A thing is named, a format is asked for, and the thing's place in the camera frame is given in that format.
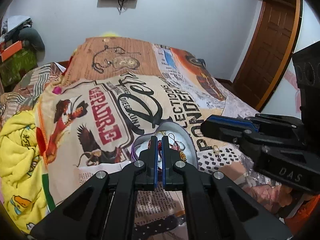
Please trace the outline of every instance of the printed bedspread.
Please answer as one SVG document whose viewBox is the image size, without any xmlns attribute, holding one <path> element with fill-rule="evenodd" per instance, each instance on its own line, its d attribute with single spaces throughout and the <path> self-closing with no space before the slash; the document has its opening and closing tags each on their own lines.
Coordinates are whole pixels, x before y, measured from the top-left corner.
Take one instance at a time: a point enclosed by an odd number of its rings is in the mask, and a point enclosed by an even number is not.
<svg viewBox="0 0 320 240">
<path fill-rule="evenodd" d="M 54 63 L 37 68 L 1 97 L 1 124 L 38 101 L 35 122 L 43 136 L 49 210 L 95 172 L 121 170 L 130 162 L 134 139 L 165 120 L 190 134 L 199 170 L 222 171 L 271 212 L 290 203 L 284 187 L 255 173 L 236 146 L 201 134 L 200 124 L 211 114 L 244 118 L 257 111 L 226 90 L 192 54 L 129 38 L 89 38 L 64 77 L 59 75 Z M 38 88 L 45 84 L 42 93 Z M 159 237 L 188 239 L 182 194 L 163 191 L 161 183 L 154 192 L 138 193 L 132 239 Z"/>
</svg>

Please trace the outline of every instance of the striped fabric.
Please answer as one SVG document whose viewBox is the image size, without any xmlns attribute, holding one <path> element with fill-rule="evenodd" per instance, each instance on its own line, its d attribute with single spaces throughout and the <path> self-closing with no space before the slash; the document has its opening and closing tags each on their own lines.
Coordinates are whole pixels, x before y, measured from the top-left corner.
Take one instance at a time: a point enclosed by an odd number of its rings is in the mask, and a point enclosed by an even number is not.
<svg viewBox="0 0 320 240">
<path fill-rule="evenodd" d="M 5 93 L 1 96 L 1 127 L 17 112 L 32 109 L 43 92 L 45 85 L 57 81 L 60 75 L 61 70 L 53 62 L 30 70 L 22 78 L 21 82 L 16 85 L 13 92 Z"/>
</svg>

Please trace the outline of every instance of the cartoon duck print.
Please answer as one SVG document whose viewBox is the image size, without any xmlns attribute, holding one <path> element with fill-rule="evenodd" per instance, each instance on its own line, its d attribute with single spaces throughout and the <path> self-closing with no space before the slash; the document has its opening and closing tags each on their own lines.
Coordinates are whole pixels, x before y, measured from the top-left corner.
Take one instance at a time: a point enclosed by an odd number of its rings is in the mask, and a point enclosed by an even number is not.
<svg viewBox="0 0 320 240">
<path fill-rule="evenodd" d="M 30 169 L 29 169 L 29 171 L 27 172 L 27 174 L 28 174 L 29 176 L 32 175 L 33 171 L 35 170 L 35 168 L 36 168 L 36 166 L 37 166 L 37 164 L 38 164 L 38 162 L 39 162 L 39 160 L 40 160 L 39 155 L 37 155 L 36 157 L 34 157 L 34 158 L 32 159 L 32 162 L 31 162 L 31 165 L 30 165 Z"/>
<path fill-rule="evenodd" d="M 35 226 L 35 224 L 34 223 L 27 223 L 26 226 L 27 226 L 27 230 L 31 230 Z"/>
<path fill-rule="evenodd" d="M 25 209 L 28 205 L 30 205 L 31 201 L 20 197 L 13 195 L 10 199 L 10 203 L 14 206 L 14 211 L 17 215 L 20 215 L 22 213 L 21 209 Z"/>
</svg>

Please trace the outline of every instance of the eagle illustration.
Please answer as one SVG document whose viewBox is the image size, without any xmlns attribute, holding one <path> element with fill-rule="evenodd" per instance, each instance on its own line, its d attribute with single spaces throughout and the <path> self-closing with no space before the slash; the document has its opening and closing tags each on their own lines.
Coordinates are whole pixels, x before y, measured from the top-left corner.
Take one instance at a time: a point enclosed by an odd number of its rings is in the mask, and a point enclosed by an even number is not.
<svg viewBox="0 0 320 240">
<path fill-rule="evenodd" d="M 83 154 L 80 156 L 79 167 L 81 158 L 85 155 L 87 166 L 95 166 L 100 163 L 118 163 L 120 162 L 121 149 L 116 147 L 113 152 L 103 151 L 97 144 L 91 130 L 88 130 L 84 125 L 78 127 L 78 139 L 83 149 Z"/>
</svg>

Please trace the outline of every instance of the metal screw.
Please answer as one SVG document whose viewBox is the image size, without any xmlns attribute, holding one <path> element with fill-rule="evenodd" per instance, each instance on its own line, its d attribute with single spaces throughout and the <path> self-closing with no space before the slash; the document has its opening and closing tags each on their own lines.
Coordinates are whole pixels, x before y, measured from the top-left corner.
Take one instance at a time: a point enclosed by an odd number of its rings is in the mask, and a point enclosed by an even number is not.
<svg viewBox="0 0 320 240">
<path fill-rule="evenodd" d="M 216 171 L 213 176 L 216 178 L 216 179 L 222 179 L 224 177 L 223 173 L 221 171 Z"/>
<path fill-rule="evenodd" d="M 262 146 L 262 151 L 264 152 L 264 153 L 268 153 L 269 151 L 270 151 L 270 148 L 268 147 L 268 146 Z"/>
<path fill-rule="evenodd" d="M 186 166 L 185 162 L 183 161 L 177 161 L 175 164 L 178 168 L 183 168 L 184 166 Z"/>
<path fill-rule="evenodd" d="M 98 172 L 96 173 L 96 177 L 97 177 L 98 179 L 103 179 L 105 176 L 106 176 L 106 172 L 105 172 L 105 171 L 98 171 Z"/>
<path fill-rule="evenodd" d="M 135 161 L 134 162 L 134 166 L 136 166 L 136 167 L 142 167 L 144 165 L 144 162 L 143 161 L 140 161 L 140 160 L 138 160 L 138 161 Z"/>
</svg>

